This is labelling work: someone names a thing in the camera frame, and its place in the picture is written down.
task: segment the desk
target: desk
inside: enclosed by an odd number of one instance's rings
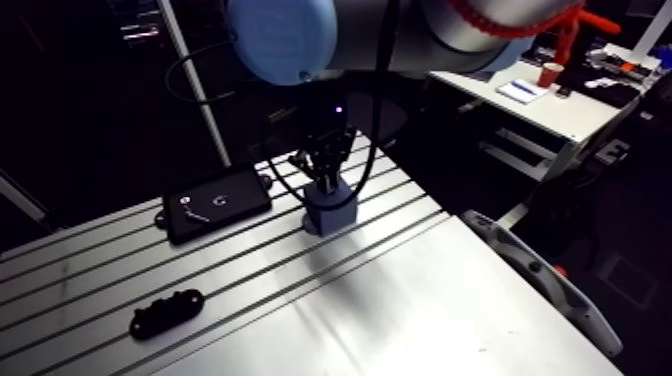
[[[299,203],[270,194],[270,212],[180,247],[153,226],[155,199],[3,254],[0,374],[620,374],[383,153],[337,235],[308,235]],[[207,298],[196,318],[129,337],[135,308],[188,288]]]
[[[551,92],[525,105],[495,91],[515,79],[535,83],[540,74],[540,67],[518,61],[510,68],[495,73],[487,83],[448,72],[431,72],[430,76],[562,138],[564,146],[556,153],[506,129],[498,131],[499,136],[543,157],[544,161],[536,166],[499,148],[484,147],[485,152],[511,167],[537,181],[545,181],[565,172],[588,141],[600,130],[617,125],[635,108],[636,101],[618,109],[577,92],[561,99],[553,94],[558,89],[558,85],[553,84]]]

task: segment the dark background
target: dark background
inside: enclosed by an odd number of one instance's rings
[[[219,1],[172,3],[192,51],[225,39]],[[633,47],[650,22],[626,16],[630,1],[588,3],[621,23],[626,32],[611,40],[624,47]],[[164,73],[177,54],[160,17],[152,21],[158,24],[158,36],[132,43],[123,39],[120,27],[134,23],[138,9],[156,10],[151,1],[3,5],[0,47],[9,58],[2,59],[0,90],[12,99],[0,107],[0,169],[35,196],[52,221],[74,226],[221,167],[199,109],[164,89]],[[672,40],[670,33],[668,29],[665,40]],[[595,35],[590,30],[582,34]],[[248,78],[228,48],[195,63],[209,95]],[[355,74],[342,84],[366,92],[368,79]],[[181,72],[174,82],[181,92],[191,93]],[[389,93],[404,93],[385,104],[385,132],[399,131],[397,144],[387,152],[448,212],[476,209],[497,218],[532,191],[534,182],[478,152],[478,141],[494,127],[521,126],[515,119],[488,108],[458,114],[455,108],[470,98],[445,85],[422,91],[421,82],[399,77],[391,77],[387,85]],[[234,162],[260,159],[258,129],[265,116],[329,90],[263,83],[243,89],[212,107]],[[665,110],[642,106],[656,115]],[[354,125],[370,127],[366,97],[354,100],[349,110]],[[535,247],[551,262],[567,266],[570,278],[621,335],[625,351],[615,359],[617,366],[629,375],[669,375],[672,256],[666,234],[672,229],[672,178],[667,145],[672,134],[662,114],[647,122],[638,113],[618,135],[633,145],[631,156],[596,186],[591,212],[601,240],[600,259],[618,253],[654,276],[658,288],[651,307],[633,306],[584,267],[588,245],[580,234],[565,236],[562,246],[542,241]],[[291,150],[295,136],[291,124],[272,135],[273,151]],[[0,221],[0,250],[45,234],[2,197]]]

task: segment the black plastic object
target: black plastic object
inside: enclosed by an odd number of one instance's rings
[[[163,210],[159,210],[159,212],[154,216],[154,225],[160,230],[166,229],[168,223],[166,222],[166,215],[163,214]]]
[[[271,188],[273,188],[273,179],[271,179],[270,176],[259,174],[259,178],[261,179],[261,184],[264,185],[264,188],[266,188],[267,191],[270,191]]]
[[[128,328],[139,341],[150,339],[196,317],[205,305],[205,297],[195,289],[175,292],[169,299],[155,300],[145,309],[136,309]]]
[[[163,194],[168,240],[176,245],[270,209],[271,198],[252,164],[177,184]]]

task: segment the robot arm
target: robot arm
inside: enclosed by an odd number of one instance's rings
[[[578,0],[400,0],[388,70],[471,73],[513,64]],[[386,0],[230,0],[235,49],[258,77],[298,85],[374,70]]]

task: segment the notebook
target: notebook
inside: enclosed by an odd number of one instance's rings
[[[522,104],[528,104],[548,93],[548,89],[518,79],[498,87],[497,92]]]

